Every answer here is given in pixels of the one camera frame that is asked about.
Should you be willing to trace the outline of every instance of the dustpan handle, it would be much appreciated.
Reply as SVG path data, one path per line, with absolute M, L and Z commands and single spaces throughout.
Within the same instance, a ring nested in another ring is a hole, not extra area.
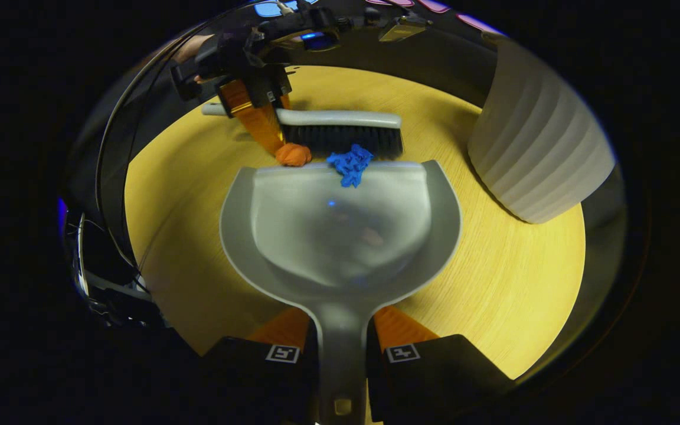
M 367 323 L 343 306 L 315 312 L 319 330 L 319 423 L 364 425 Z

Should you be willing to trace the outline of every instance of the wooden table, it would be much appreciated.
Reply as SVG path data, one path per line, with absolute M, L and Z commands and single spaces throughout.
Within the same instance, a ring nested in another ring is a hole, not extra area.
M 440 336 L 466 336 L 510 378 L 524 373 L 576 301 L 585 254 L 580 205 L 542 225 L 503 210 L 466 159 L 480 108 L 464 100 L 367 71 L 290 70 L 294 109 L 397 113 L 406 149 L 401 159 L 442 164 L 461 202 L 461 245 L 442 274 L 397 307 Z M 127 223 L 143 278 L 167 320 L 200 354 L 288 308 L 244 282 L 219 242 L 219 213 L 238 169 L 275 164 L 237 119 L 199 110 L 130 164 Z

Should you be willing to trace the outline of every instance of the pink object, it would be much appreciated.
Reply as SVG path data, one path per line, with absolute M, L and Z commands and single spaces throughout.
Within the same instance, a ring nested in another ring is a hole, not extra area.
M 390 3 L 395 3 L 396 5 L 403 6 L 405 8 L 410 8 L 413 6 L 413 2 L 411 0 L 387 0 L 386 2 L 383 2 L 383 0 L 367 0 L 367 2 L 372 3 L 373 5 L 382 6 L 392 6 Z
M 502 32 L 495 30 L 493 27 L 490 27 L 488 24 L 484 24 L 484 22 L 480 21 L 479 19 L 474 19 L 473 17 L 470 17 L 468 15 L 464 15 L 464 14 L 457 14 L 457 17 L 458 17 L 458 19 L 461 19 L 461 21 L 466 22 L 470 26 L 475 27 L 477 30 L 482 30 L 482 31 L 486 31 L 486 32 L 496 32 L 498 34 L 502 34 Z
M 437 14 L 443 14 L 446 11 L 450 11 L 450 8 L 447 7 L 446 5 L 443 5 L 442 3 L 432 2 L 432 0 L 419 0 L 419 3 L 424 5 L 425 8 Z

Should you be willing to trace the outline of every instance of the orange ball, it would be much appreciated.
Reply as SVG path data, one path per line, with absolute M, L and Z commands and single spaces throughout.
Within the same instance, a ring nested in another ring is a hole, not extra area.
M 283 166 L 300 167 L 311 161 L 311 151 L 296 143 L 285 143 L 274 155 Z

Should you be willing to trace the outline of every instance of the gray dustpan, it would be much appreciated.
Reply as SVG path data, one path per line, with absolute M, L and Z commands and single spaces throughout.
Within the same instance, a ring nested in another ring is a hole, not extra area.
M 230 263 L 253 287 L 299 307 L 319 341 L 323 425 L 364 423 L 367 323 L 450 260 L 461 210 L 436 161 L 375 161 L 358 188 L 324 162 L 242 168 L 222 207 Z

